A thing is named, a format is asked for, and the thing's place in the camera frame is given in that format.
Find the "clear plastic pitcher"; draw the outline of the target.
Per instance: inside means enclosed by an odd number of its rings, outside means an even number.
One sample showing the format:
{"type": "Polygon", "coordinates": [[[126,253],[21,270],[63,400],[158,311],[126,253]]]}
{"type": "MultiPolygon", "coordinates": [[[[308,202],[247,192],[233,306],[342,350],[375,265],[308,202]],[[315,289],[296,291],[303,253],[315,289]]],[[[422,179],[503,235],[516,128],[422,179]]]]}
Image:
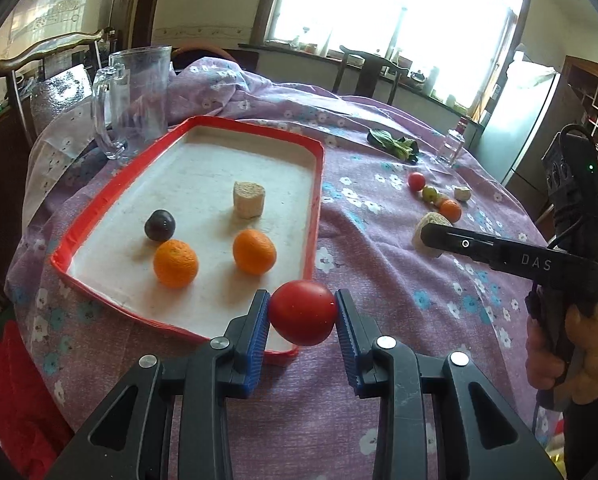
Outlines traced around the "clear plastic pitcher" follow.
{"type": "Polygon", "coordinates": [[[129,160],[168,130],[169,46],[113,52],[92,84],[98,148],[110,160],[129,160]]]}

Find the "small corn piece hidden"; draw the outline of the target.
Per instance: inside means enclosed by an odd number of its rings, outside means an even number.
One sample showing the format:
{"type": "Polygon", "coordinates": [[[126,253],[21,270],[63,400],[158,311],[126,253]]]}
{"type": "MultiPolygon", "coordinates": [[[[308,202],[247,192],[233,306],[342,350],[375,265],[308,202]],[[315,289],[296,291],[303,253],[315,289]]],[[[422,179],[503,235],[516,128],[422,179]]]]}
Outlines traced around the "small corn piece hidden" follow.
{"type": "Polygon", "coordinates": [[[444,202],[449,200],[450,198],[443,193],[439,193],[434,200],[434,206],[440,207],[444,202]]]}

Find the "large red tomato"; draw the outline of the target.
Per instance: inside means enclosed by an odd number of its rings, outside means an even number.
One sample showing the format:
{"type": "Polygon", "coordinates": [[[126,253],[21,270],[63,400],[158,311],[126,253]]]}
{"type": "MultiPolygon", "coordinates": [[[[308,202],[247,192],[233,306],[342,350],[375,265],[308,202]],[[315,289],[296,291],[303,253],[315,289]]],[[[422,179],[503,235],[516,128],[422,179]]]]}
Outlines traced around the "large red tomato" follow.
{"type": "Polygon", "coordinates": [[[309,347],[329,337],[338,318],[338,308],[334,294],[324,285],[297,280],[273,292],[268,318],[285,340],[309,347]]]}

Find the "red cloth under table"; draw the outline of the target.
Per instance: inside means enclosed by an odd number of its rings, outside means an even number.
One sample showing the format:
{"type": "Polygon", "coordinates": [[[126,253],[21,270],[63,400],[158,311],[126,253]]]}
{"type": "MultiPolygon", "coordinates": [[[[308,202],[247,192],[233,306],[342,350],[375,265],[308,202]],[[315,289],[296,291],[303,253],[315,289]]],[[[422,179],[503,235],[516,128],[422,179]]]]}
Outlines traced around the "red cloth under table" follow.
{"type": "Polygon", "coordinates": [[[73,437],[13,320],[0,325],[0,447],[26,479],[43,479],[73,437]]]}

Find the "dark wooden chair far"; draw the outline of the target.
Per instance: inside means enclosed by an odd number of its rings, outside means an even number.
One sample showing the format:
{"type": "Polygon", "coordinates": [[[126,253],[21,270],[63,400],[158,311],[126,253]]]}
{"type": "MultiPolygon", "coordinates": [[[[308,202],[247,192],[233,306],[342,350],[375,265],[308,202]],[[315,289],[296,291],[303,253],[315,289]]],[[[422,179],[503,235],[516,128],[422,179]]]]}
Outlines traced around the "dark wooden chair far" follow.
{"type": "Polygon", "coordinates": [[[337,75],[332,86],[332,93],[338,93],[340,84],[342,83],[344,72],[348,67],[349,57],[351,55],[358,56],[363,60],[360,73],[358,74],[356,87],[354,94],[356,96],[364,96],[364,98],[372,98],[374,96],[379,78],[381,77],[382,70],[387,68],[392,70],[394,73],[394,79],[392,81],[391,90],[387,99],[387,104],[392,105],[398,91],[400,80],[403,76],[406,76],[410,69],[408,67],[399,66],[395,62],[383,58],[382,56],[360,51],[348,49],[345,46],[340,47],[342,52],[342,59],[339,63],[337,75]]]}

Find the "small glass bottle red cap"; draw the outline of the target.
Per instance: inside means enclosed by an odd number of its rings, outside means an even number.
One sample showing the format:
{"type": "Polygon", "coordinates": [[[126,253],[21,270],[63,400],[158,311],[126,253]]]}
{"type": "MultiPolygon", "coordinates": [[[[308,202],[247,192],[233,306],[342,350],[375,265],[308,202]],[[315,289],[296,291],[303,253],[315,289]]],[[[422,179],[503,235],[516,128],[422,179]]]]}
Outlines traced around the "small glass bottle red cap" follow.
{"type": "Polygon", "coordinates": [[[454,128],[448,129],[440,148],[436,151],[436,160],[446,166],[452,166],[465,144],[464,133],[469,122],[462,117],[454,128]]]}

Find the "green grape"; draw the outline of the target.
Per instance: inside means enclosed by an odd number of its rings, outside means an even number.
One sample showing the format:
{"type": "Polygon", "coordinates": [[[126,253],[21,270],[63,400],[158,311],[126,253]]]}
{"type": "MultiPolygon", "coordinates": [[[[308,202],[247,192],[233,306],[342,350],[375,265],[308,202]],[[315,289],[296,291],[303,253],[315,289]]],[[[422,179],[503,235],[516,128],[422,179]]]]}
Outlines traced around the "green grape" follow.
{"type": "Polygon", "coordinates": [[[426,203],[434,204],[438,198],[438,191],[433,186],[426,185],[421,190],[421,197],[426,203]]]}

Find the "green leafy vegetable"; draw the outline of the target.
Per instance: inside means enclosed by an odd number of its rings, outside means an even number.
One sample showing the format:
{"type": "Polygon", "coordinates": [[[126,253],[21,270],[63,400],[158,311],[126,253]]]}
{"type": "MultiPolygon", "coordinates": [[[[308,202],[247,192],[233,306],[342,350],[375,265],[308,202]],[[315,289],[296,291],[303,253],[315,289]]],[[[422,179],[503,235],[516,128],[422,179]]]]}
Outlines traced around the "green leafy vegetable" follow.
{"type": "Polygon", "coordinates": [[[374,148],[399,159],[400,162],[408,164],[418,162],[419,148],[414,139],[406,138],[406,136],[397,139],[386,130],[370,130],[367,141],[374,148]]]}

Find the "small red tomato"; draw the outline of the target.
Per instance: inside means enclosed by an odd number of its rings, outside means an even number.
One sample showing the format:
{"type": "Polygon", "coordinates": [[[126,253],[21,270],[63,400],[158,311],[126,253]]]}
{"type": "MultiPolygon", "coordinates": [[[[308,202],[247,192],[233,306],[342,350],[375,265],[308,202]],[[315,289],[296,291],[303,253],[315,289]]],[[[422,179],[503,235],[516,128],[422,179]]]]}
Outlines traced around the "small red tomato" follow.
{"type": "Polygon", "coordinates": [[[419,192],[427,185],[426,177],[421,172],[411,172],[407,178],[408,187],[413,192],[419,192]]]}

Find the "orange tangerine tray left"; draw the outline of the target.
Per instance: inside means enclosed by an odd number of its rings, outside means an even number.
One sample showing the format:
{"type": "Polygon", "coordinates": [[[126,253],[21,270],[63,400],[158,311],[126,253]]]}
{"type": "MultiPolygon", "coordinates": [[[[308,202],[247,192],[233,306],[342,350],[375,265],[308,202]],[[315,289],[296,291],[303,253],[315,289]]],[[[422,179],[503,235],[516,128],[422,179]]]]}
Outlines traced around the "orange tangerine tray left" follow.
{"type": "Polygon", "coordinates": [[[152,267],[161,284],[169,288],[182,288],[196,278],[199,260],[188,244],[181,240],[168,240],[154,253],[152,267]]]}

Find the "red rimmed white tray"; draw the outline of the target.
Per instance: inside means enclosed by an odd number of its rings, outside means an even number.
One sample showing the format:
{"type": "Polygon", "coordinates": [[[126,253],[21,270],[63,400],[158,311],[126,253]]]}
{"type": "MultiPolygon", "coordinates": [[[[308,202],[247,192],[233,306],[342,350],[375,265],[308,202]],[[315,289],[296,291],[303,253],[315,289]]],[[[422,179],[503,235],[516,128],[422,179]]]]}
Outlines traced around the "red rimmed white tray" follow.
{"type": "Polygon", "coordinates": [[[185,120],[114,176],[78,215],[52,265],[84,294],[137,322],[191,341],[220,336],[259,289],[312,278],[325,150],[302,134],[198,116],[185,120]],[[261,217],[234,211],[236,181],[265,188],[261,217]],[[144,224],[157,209],[175,219],[174,236],[199,259],[186,287],[154,274],[156,245],[144,224]],[[236,267],[233,242],[248,229],[274,243],[262,275],[236,267]]]}

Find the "orange tangerine tray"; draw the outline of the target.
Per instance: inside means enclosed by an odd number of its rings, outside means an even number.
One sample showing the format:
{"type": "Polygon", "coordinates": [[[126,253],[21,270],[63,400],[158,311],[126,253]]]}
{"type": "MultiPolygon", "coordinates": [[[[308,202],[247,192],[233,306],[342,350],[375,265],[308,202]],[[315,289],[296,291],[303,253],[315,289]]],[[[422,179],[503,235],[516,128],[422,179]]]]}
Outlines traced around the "orange tangerine tray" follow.
{"type": "Polygon", "coordinates": [[[199,260],[188,244],[181,240],[168,240],[154,253],[152,267],[161,284],[169,288],[182,288],[196,278],[199,260]]]}
{"type": "Polygon", "coordinates": [[[236,267],[244,273],[262,275],[276,263],[274,243],[264,233],[248,229],[239,232],[233,242],[233,258],[236,267]]]}

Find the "round backed wooden chair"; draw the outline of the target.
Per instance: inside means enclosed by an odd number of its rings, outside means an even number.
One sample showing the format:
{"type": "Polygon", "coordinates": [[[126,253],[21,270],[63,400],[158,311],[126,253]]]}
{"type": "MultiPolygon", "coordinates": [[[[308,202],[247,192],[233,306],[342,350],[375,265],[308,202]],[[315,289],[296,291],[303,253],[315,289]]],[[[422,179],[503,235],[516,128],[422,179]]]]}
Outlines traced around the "round backed wooden chair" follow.
{"type": "Polygon", "coordinates": [[[202,58],[220,58],[221,60],[236,63],[233,55],[226,50],[208,44],[207,42],[194,42],[187,46],[177,47],[172,51],[171,63],[174,70],[184,70],[188,65],[202,58]]]}

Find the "dark purple plum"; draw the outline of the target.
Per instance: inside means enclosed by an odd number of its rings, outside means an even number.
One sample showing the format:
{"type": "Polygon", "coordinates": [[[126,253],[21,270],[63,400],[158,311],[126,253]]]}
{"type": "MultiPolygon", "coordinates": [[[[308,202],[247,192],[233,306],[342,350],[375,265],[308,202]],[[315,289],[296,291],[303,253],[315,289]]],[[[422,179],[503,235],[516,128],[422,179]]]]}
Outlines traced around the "dark purple plum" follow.
{"type": "Polygon", "coordinates": [[[164,209],[157,209],[144,224],[146,237],[154,242],[163,243],[169,240],[176,229],[176,222],[172,214],[164,209]]]}

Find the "orange tangerine from table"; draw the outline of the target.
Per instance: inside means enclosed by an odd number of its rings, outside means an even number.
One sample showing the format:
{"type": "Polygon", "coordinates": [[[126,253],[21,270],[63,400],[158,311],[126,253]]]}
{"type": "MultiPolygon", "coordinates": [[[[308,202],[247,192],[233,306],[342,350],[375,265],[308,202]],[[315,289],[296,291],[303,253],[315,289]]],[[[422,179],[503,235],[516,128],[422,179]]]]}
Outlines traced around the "orange tangerine from table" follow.
{"type": "Polygon", "coordinates": [[[445,219],[448,219],[448,221],[452,223],[456,223],[462,218],[463,214],[462,206],[460,206],[456,200],[444,200],[440,203],[438,211],[445,219]]]}

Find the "orange tangerine tray right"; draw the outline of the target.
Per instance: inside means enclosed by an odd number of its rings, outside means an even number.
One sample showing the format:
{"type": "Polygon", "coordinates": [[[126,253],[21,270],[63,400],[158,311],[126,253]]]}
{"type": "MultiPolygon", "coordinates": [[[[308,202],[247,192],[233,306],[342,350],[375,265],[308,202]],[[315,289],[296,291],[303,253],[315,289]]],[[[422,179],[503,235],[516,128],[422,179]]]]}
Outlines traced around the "orange tangerine tray right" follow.
{"type": "Polygon", "coordinates": [[[262,275],[276,263],[274,243],[264,233],[248,229],[239,232],[233,242],[233,258],[236,267],[244,273],[262,275]]]}

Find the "wooden chair near pitcher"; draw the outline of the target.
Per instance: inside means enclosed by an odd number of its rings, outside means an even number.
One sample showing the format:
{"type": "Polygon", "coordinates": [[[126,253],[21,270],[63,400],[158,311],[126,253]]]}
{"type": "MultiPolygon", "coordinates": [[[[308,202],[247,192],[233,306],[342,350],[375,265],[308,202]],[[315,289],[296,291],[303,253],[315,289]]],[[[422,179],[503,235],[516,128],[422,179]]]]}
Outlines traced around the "wooden chair near pitcher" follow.
{"type": "Polygon", "coordinates": [[[68,74],[76,88],[85,92],[93,76],[104,66],[102,54],[116,45],[113,27],[97,32],[67,32],[37,41],[13,58],[0,60],[0,79],[6,82],[8,105],[17,114],[24,138],[29,146],[37,137],[38,128],[33,123],[34,98],[41,99],[41,86],[68,74]]]}

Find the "silver refrigerator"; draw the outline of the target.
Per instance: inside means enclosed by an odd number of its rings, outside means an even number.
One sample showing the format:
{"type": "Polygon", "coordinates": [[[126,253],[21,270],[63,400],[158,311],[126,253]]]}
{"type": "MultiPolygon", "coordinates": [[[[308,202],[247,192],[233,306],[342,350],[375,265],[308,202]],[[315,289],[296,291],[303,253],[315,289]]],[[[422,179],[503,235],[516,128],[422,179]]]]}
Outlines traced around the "silver refrigerator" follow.
{"type": "Polygon", "coordinates": [[[532,62],[523,44],[515,50],[505,76],[492,112],[486,113],[483,131],[471,145],[479,164],[501,185],[532,142],[559,80],[552,66],[532,62]]]}

